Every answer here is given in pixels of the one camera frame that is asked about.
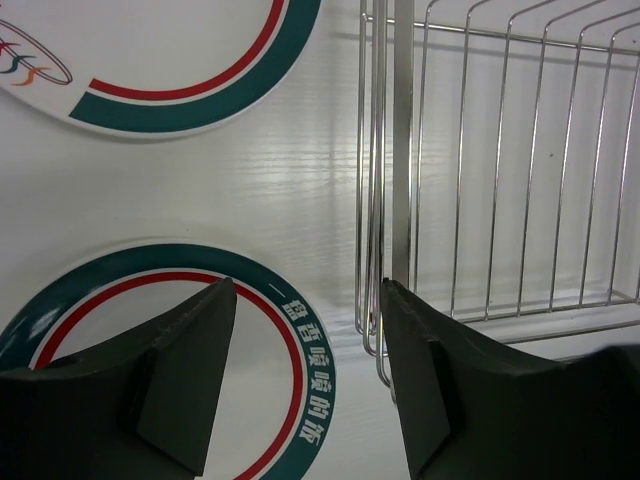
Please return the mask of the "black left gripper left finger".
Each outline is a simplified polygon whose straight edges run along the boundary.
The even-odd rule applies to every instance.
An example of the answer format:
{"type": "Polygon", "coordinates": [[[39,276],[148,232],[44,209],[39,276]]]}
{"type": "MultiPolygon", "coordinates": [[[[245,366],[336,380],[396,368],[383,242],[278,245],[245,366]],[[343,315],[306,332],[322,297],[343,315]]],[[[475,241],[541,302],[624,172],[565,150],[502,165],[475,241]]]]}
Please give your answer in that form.
{"type": "Polygon", "coordinates": [[[201,477],[236,305],[222,279],[93,347],[3,371],[2,477],[201,477]]]}

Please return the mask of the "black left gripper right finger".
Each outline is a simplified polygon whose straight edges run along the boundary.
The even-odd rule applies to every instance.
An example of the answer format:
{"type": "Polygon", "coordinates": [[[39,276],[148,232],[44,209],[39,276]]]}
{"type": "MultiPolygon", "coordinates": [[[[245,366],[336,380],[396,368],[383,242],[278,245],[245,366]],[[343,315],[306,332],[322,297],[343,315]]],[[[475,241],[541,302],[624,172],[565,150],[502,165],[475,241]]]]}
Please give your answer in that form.
{"type": "Polygon", "coordinates": [[[635,479],[639,349],[544,359],[387,279],[386,345],[414,479],[635,479]]]}

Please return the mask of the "plate with teal red rings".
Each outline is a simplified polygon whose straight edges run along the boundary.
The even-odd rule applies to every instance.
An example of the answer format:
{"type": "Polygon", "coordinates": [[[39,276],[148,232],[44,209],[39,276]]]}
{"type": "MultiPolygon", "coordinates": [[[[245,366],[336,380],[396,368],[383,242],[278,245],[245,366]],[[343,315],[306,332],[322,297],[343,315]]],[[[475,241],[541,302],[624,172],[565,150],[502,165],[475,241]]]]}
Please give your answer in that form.
{"type": "Polygon", "coordinates": [[[148,243],[48,276],[1,322],[1,364],[41,367],[93,346],[231,278],[236,320],[208,479],[301,479],[328,434],[336,364],[324,325],[282,276],[229,250],[148,243]]]}

